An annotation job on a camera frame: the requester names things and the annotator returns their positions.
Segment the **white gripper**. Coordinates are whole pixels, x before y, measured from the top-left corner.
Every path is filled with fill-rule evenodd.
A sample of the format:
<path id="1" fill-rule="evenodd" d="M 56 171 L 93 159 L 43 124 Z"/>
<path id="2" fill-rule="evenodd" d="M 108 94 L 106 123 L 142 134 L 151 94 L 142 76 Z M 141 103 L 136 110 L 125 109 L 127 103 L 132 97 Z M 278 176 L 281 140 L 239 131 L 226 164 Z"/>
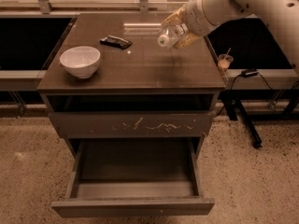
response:
<path id="1" fill-rule="evenodd" d="M 183 7 L 169 15 L 161 22 L 163 28 L 170 25 L 180 25 L 185 23 L 189 32 L 184 35 L 175 45 L 175 49 L 183 49 L 200 36 L 209 35 L 217 25 L 212 24 L 204 12 L 204 0 L 189 0 Z"/>

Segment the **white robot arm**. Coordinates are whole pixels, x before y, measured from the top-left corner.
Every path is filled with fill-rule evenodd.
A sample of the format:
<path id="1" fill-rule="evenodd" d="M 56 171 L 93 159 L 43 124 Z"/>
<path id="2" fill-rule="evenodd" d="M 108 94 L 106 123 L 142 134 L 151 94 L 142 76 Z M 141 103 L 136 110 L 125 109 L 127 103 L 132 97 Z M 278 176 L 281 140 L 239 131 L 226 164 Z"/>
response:
<path id="1" fill-rule="evenodd" d="M 183 48 L 199 36 L 206 36 L 227 21 L 255 15 L 267 26 L 289 62 L 299 65 L 298 0 L 189 0 L 167 17 L 162 26 L 184 24 Z"/>

